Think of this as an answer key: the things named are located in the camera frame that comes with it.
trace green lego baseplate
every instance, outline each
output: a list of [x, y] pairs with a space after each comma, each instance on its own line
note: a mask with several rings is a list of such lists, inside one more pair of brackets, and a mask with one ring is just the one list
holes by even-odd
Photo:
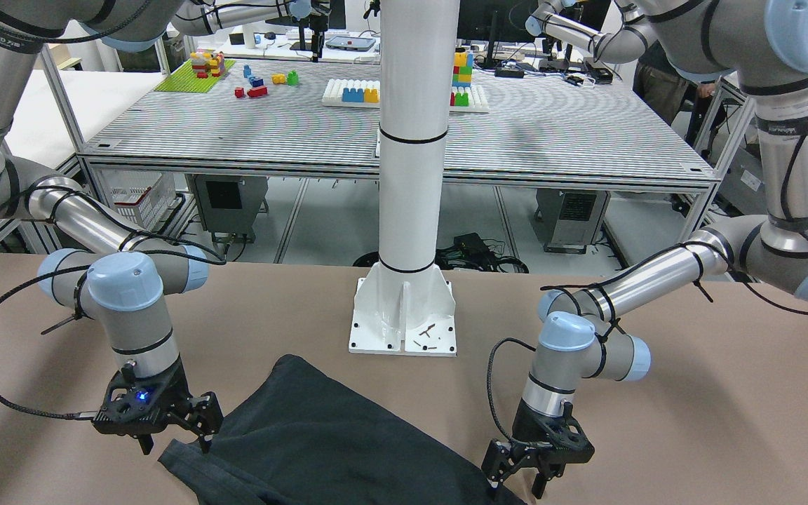
[[187, 60], [186, 63], [180, 65], [180, 68], [174, 70], [170, 76], [167, 76], [163, 83], [158, 84], [154, 90], [163, 90], [163, 92], [169, 93], [207, 93], [216, 83], [230, 73], [230, 68], [235, 65], [235, 60], [225, 60], [224, 63], [227, 65], [227, 73], [219, 77], [201, 78], [193, 73], [192, 61]]

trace black cloth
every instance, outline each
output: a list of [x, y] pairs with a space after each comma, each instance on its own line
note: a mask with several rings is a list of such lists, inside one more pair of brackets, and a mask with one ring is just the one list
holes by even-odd
[[656, 68], [660, 72], [670, 74], [670, 76], [679, 76], [679, 73], [675, 70], [673, 64], [669, 63], [669, 58], [666, 57], [666, 51], [663, 49], [663, 44], [661, 44], [659, 41], [654, 42], [654, 45], [648, 48], [647, 51], [641, 55], [641, 58], [638, 58], [638, 63], [643, 63], [648, 67]]
[[158, 461], [208, 505], [523, 503], [506, 488], [487, 498], [472, 463], [291, 355], [208, 454], [174, 440]]

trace gray floor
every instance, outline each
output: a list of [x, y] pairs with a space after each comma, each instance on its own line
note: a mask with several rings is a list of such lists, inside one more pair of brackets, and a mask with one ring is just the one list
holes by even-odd
[[[351, 265], [379, 248], [375, 182], [271, 178], [267, 203], [269, 213], [259, 214], [254, 223], [255, 242], [244, 250], [240, 243], [233, 244], [229, 259], [241, 253], [239, 262]], [[498, 253], [519, 257], [532, 273], [603, 277], [620, 268], [605, 245], [589, 247], [585, 255], [544, 252], [534, 212], [534, 189], [447, 184], [442, 190], [438, 246], [447, 247], [453, 237], [475, 232], [498, 241]], [[187, 232], [187, 238], [195, 236], [205, 243], [210, 239], [198, 223], [191, 223]]]

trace white basket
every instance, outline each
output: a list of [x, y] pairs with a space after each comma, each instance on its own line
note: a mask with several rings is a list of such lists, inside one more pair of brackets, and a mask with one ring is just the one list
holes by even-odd
[[151, 229], [176, 198], [170, 173], [113, 170], [106, 174], [114, 209], [145, 229]]

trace white pole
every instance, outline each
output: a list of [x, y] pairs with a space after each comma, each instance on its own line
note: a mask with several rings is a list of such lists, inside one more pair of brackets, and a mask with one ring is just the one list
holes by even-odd
[[436, 256], [458, 0], [382, 4], [379, 258], [355, 297], [349, 350], [455, 355]]

